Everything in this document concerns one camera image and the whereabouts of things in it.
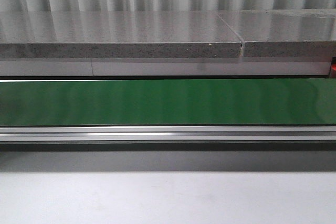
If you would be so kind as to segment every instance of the green conveyor belt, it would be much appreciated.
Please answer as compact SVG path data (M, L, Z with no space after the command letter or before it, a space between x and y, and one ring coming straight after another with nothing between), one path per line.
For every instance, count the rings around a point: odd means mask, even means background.
M0 125L336 124L336 79L0 82Z

